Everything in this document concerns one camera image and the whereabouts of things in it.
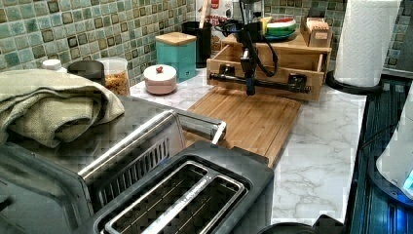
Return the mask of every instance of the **kitchen counter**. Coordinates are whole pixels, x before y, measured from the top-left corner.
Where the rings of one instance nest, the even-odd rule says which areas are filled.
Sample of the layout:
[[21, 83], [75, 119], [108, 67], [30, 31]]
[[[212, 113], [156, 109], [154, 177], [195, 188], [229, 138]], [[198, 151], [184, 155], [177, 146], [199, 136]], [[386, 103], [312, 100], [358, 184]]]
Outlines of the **kitchen counter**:
[[[144, 82], [131, 95], [188, 109], [212, 88], [206, 74], [198, 69], [168, 96], [149, 95]], [[365, 100], [323, 86], [318, 102], [303, 102], [275, 167], [273, 223], [313, 224], [322, 214], [344, 221]]]

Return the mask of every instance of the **towel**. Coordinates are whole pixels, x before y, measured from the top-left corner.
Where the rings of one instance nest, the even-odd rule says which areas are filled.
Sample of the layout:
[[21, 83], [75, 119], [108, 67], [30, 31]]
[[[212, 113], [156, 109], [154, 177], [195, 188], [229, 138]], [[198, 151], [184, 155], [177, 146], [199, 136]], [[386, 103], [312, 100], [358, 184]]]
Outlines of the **towel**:
[[54, 148], [124, 112], [113, 93], [77, 75], [44, 69], [0, 73], [0, 144], [10, 129]]

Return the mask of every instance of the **bamboo cutting board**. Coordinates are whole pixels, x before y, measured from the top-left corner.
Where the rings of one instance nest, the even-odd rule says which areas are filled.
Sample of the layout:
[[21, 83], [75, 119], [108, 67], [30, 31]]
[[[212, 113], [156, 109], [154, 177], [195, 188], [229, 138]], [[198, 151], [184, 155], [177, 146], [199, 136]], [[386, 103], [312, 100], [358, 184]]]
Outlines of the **bamboo cutting board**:
[[[238, 146], [269, 159], [273, 168], [285, 143], [301, 103], [285, 97], [255, 95], [244, 91], [214, 87], [189, 111], [223, 120], [227, 134], [218, 144], [227, 148]], [[185, 133], [187, 145], [202, 139]]]

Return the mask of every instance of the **black canister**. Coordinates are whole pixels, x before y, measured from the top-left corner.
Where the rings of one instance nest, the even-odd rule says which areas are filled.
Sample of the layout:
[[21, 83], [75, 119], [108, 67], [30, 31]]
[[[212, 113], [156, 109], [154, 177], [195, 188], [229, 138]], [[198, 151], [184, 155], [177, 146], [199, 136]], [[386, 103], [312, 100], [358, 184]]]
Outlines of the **black canister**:
[[187, 21], [182, 24], [182, 33], [197, 37], [197, 68], [207, 67], [207, 59], [211, 55], [211, 31], [212, 24], [204, 23], [200, 28], [198, 21]]
[[104, 66], [96, 60], [80, 60], [67, 66], [67, 73], [85, 77], [105, 86]]

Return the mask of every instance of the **green tile backsplash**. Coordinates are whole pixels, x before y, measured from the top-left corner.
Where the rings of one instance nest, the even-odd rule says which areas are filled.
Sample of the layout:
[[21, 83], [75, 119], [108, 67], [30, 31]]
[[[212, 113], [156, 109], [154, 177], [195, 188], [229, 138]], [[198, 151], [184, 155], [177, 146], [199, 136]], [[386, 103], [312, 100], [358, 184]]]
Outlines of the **green tile backsplash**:
[[180, 31], [195, 0], [0, 0], [0, 71], [128, 60], [131, 85], [155, 63], [155, 36]]
[[[404, 1], [410, 0], [403, 0], [400, 5], [392, 42], [385, 62], [385, 66], [389, 68], [395, 68], [397, 64], [400, 48], [411, 18], [411, 9], [407, 9], [408, 11], [405, 9]], [[267, 17], [294, 16], [297, 23], [300, 23], [302, 16], [306, 16], [311, 7], [325, 10], [325, 19], [334, 32], [331, 59], [336, 59], [346, 12], [346, 2], [347, 0], [265, 0], [264, 12]]]

